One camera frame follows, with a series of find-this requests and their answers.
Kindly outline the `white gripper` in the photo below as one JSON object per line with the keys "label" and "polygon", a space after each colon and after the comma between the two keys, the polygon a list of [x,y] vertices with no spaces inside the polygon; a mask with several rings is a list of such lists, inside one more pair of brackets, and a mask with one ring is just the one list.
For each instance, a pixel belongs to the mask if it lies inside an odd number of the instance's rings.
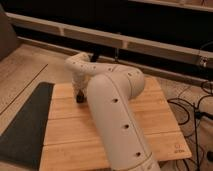
{"label": "white gripper", "polygon": [[73,94],[74,96],[77,96],[79,92],[82,92],[83,94],[86,94],[87,92],[87,85],[89,80],[83,79],[83,80],[73,80]]}

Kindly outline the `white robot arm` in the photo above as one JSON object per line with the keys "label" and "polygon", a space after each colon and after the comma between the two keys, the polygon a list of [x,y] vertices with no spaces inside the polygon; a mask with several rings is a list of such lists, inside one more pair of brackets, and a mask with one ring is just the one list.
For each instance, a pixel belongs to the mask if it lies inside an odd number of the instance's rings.
{"label": "white robot arm", "polygon": [[114,171],[161,171],[129,106],[144,89],[142,71],[92,62],[86,53],[67,58],[66,65],[74,91],[86,97],[110,167]]}

